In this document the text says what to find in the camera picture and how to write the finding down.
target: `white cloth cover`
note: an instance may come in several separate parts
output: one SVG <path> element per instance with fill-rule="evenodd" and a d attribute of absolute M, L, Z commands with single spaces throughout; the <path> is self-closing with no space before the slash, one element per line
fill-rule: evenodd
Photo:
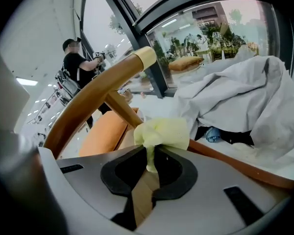
<path fill-rule="evenodd" d="M 174 98 L 191 138 L 204 124 L 230 132 L 251 130 L 261 156 L 276 159 L 294 148 L 294 83 L 277 57 L 233 64 L 178 89 Z"/>

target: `person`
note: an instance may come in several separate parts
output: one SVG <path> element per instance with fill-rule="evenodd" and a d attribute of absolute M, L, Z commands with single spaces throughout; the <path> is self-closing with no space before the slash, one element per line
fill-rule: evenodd
<path fill-rule="evenodd" d="M 103 61 L 102 57 L 95 58 L 88 61 L 79 55 L 80 44 L 73 39 L 66 40 L 62 45 L 65 57 L 63 60 L 63 67 L 69 72 L 70 78 L 77 82 L 81 89 L 83 89 L 95 76 L 95 69 Z M 79 79 L 77 78 L 77 71 L 79 69 Z M 102 114 L 111 111 L 108 105 L 103 103 L 98 108 Z M 89 128 L 93 126 L 93 118 L 87 120 Z"/>

